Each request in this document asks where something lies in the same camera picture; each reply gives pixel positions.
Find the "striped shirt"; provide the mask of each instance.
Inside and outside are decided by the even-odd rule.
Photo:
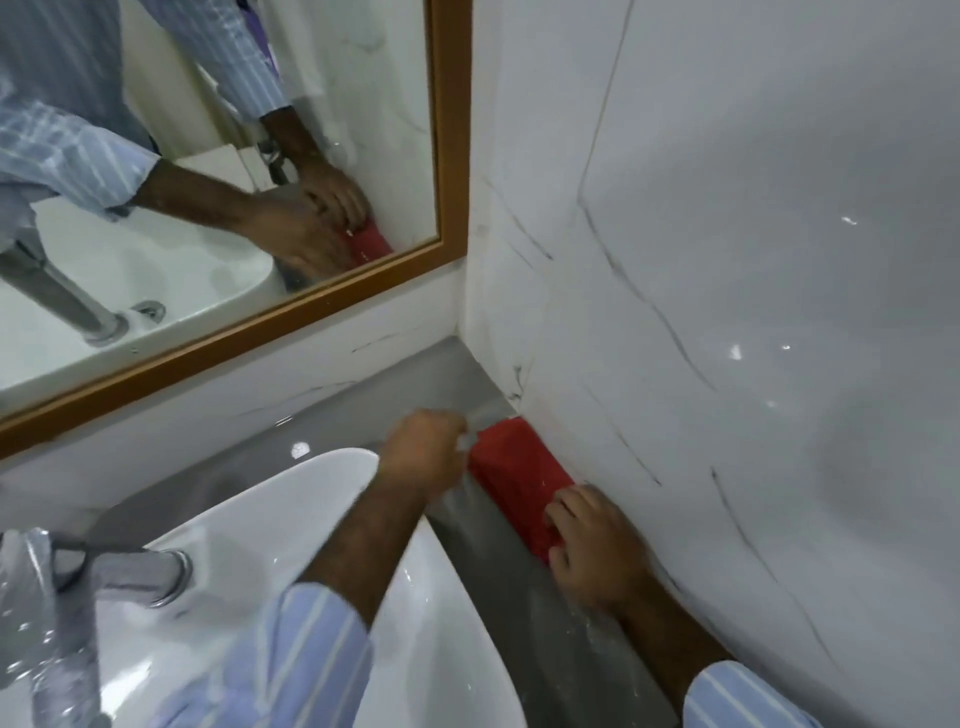
[[[219,666],[170,696],[152,728],[348,728],[372,660],[366,626],[353,608],[326,587],[296,584]],[[684,726],[820,728],[734,662],[711,665],[693,681]]]
[[[243,120],[288,106],[236,0],[139,1]],[[128,202],[158,157],[124,103],[118,0],[2,5],[0,238],[54,194],[100,214]]]

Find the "sink drain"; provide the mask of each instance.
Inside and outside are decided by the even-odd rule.
[[[131,308],[137,313],[143,314],[155,324],[159,324],[167,315],[167,307],[160,301],[141,301],[132,305]]]

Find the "mirror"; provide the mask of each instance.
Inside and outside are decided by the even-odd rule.
[[[6,0],[0,419],[435,241],[422,3]]]

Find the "wooden mirror frame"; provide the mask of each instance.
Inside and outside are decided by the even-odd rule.
[[[436,239],[0,420],[0,459],[263,346],[467,254],[472,0],[424,0]]]

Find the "blue striped shirt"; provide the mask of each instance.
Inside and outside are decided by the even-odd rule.
[[[152,728],[348,728],[372,659],[366,626],[347,602],[326,587],[296,584],[219,666],[170,696]],[[734,662],[711,665],[693,681],[684,726],[820,728]]]
[[[245,121],[287,106],[236,0],[140,0]],[[105,214],[158,159],[124,103],[118,0],[3,0],[0,233],[60,194]]]

